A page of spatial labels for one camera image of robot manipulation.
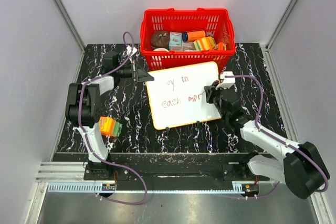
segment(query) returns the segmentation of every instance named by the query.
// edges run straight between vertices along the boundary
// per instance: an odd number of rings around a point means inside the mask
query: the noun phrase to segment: gray floor
[[[264,194],[270,186],[264,186]],[[116,194],[115,199],[137,201],[141,195]],[[295,197],[280,186],[268,198],[238,200],[221,195],[149,195],[148,202],[126,206],[100,201],[93,194],[47,193],[39,224],[86,223],[318,223],[310,199]]]

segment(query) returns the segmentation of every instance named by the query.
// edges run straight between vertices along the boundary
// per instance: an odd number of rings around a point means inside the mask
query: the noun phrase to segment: cable
[[[112,166],[116,166],[116,167],[121,167],[121,168],[124,168],[124,169],[127,169],[129,171],[131,171],[132,173],[134,173],[142,182],[143,184],[143,187],[145,189],[145,194],[143,196],[143,199],[138,201],[138,202],[126,202],[126,201],[120,201],[120,200],[116,200],[116,199],[110,199],[110,198],[106,198],[106,197],[102,197],[100,196],[100,199],[105,199],[105,200],[108,200],[108,201],[111,201],[111,202],[116,202],[116,203],[121,203],[121,204],[125,204],[125,205],[140,205],[142,203],[145,202],[146,200],[146,197],[147,197],[147,186],[146,186],[146,183],[145,181],[143,180],[143,178],[140,176],[139,173],[137,173],[135,170],[133,170],[131,167],[128,167],[128,166],[125,166],[125,165],[120,165],[120,164],[115,164],[115,163],[111,163],[111,162],[108,162],[106,160],[103,160],[101,157],[99,157],[95,151],[92,149],[92,146],[90,144],[90,141],[89,141],[89,137],[88,137],[88,134],[87,134],[87,131],[84,129],[83,125],[82,125],[82,121],[81,121],[81,115],[82,115],[82,104],[83,104],[83,96],[84,96],[84,90],[85,90],[85,87],[90,84],[91,82],[95,81],[95,80],[98,80],[100,78],[103,78],[105,76],[108,76],[110,74],[112,74],[113,72],[117,71],[118,69],[120,69],[123,65],[126,64],[126,62],[131,58],[132,56],[132,53],[133,53],[133,49],[134,49],[134,39],[133,39],[133,36],[130,32],[126,31],[124,32],[123,36],[122,36],[122,39],[124,41],[124,44],[126,45],[126,47],[128,46],[126,41],[125,41],[125,35],[126,34],[129,34],[130,37],[131,37],[131,40],[132,40],[132,49],[130,51],[130,54],[126,57],[125,61],[120,64],[119,66],[117,66],[115,69],[111,70],[110,72],[108,73],[105,73],[103,74],[102,76],[97,76],[97,77],[94,77],[93,79],[89,79],[87,82],[85,82],[82,86],[82,89],[81,89],[81,92],[80,92],[80,98],[79,98],[79,108],[78,108],[78,125],[79,127],[83,130],[83,134],[85,135],[85,139],[86,139],[86,142],[88,144],[88,149],[89,151],[93,154],[93,156],[95,158],[97,158],[98,160],[100,160],[101,162],[105,163],[105,164],[108,164],[108,165],[112,165]]]
[[[323,180],[324,180],[324,188],[321,189],[321,190],[316,190],[316,191],[319,192],[319,193],[322,193],[322,192],[326,191],[328,189],[328,187],[329,187],[328,178],[324,174],[323,170],[308,155],[306,155],[303,151],[299,150],[298,148],[296,148],[295,146],[293,146],[291,144],[287,145],[286,141],[284,141],[284,140],[282,140],[282,139],[274,136],[273,134],[270,134],[269,132],[265,131],[258,124],[261,108],[263,106],[263,99],[264,99],[264,91],[262,89],[262,86],[261,86],[260,82],[254,76],[248,76],[248,75],[225,76],[225,78],[250,78],[250,79],[254,80],[258,84],[259,89],[260,89],[260,104],[259,104],[258,112],[257,112],[256,118],[255,118],[256,128],[258,130],[260,130],[261,132],[263,132],[264,134],[266,134],[267,136],[272,137],[274,140],[278,141],[279,143],[284,144],[284,145],[290,147],[291,149],[295,150],[297,153],[299,153],[301,156],[303,156],[306,160],[308,160],[316,168],[316,170],[322,175]]]

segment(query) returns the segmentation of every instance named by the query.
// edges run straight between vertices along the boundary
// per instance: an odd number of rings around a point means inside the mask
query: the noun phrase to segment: red plastic basket
[[[212,32],[216,42],[226,45],[225,51],[163,52],[153,51],[151,37],[155,31],[185,32],[205,30]],[[214,61],[222,71],[230,56],[236,52],[235,33],[226,9],[146,10],[140,31],[140,52],[145,56],[150,70],[174,68]]]

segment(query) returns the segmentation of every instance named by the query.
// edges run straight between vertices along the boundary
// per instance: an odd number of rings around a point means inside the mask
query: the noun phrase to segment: black marble table
[[[285,136],[285,129],[277,106],[267,68],[259,44],[236,44],[236,53],[231,57],[226,70],[234,74],[249,74],[256,77],[264,89],[264,106],[261,111],[262,125]],[[88,45],[78,76],[78,82],[93,78],[101,73],[103,55],[115,50],[125,57],[125,46]],[[148,70],[144,58],[137,53],[140,66]],[[253,117],[259,105],[260,92],[250,79],[236,79],[236,92],[242,106]],[[101,98],[103,115],[122,123],[119,137],[103,137],[112,153],[237,153],[262,151],[250,142],[227,134],[223,122],[214,120],[159,131],[153,126],[145,83],[130,79],[121,80],[118,87]],[[57,153],[86,153],[87,150],[78,132],[70,122],[65,122]]]

